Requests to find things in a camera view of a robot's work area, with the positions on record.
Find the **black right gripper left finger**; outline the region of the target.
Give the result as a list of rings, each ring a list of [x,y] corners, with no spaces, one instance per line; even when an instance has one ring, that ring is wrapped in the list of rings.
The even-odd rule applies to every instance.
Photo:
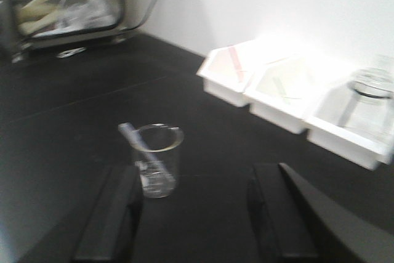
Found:
[[[139,170],[135,166],[115,166],[95,202],[73,261],[129,261],[142,208]]]

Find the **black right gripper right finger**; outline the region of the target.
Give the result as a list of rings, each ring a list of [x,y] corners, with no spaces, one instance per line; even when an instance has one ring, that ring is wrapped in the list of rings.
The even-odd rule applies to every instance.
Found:
[[[252,166],[246,199],[260,258],[319,258],[278,164]]]

